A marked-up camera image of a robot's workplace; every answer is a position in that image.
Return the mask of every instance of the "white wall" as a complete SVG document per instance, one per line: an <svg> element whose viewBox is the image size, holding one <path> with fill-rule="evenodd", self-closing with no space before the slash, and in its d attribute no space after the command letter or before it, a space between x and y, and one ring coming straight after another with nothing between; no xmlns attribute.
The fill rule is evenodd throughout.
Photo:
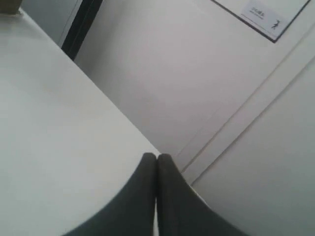
<svg viewBox="0 0 315 236"><path fill-rule="evenodd" d="M194 184L250 235L315 234L315 62Z"/></svg>
<svg viewBox="0 0 315 236"><path fill-rule="evenodd" d="M82 0L23 0L22 8L60 47Z"/></svg>
<svg viewBox="0 0 315 236"><path fill-rule="evenodd" d="M293 24L273 44L209 0L107 0L76 63L182 169L308 24ZM194 153L178 155L205 126Z"/></svg>

